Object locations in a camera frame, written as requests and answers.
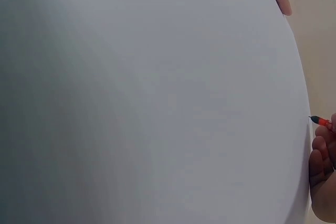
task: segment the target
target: red pen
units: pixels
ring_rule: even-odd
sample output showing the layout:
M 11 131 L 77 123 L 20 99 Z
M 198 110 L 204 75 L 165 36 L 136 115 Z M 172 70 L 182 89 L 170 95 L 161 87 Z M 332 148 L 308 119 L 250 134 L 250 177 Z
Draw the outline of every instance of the red pen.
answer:
M 332 125 L 332 122 L 330 120 L 327 120 L 327 119 L 323 119 L 319 116 L 316 116 L 316 115 L 312 115 L 310 116 L 310 119 L 318 124 L 318 125 L 322 125 L 324 127 L 326 127 L 329 131 L 331 131 L 332 133 L 335 133 L 336 134 L 336 129 L 335 127 Z

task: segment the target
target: white surface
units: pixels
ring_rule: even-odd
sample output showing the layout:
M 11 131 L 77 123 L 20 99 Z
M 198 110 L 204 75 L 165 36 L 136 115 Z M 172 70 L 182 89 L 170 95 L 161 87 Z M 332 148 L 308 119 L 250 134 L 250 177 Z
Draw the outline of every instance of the white surface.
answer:
M 303 223 L 308 98 L 275 0 L 1 5 L 2 223 Z

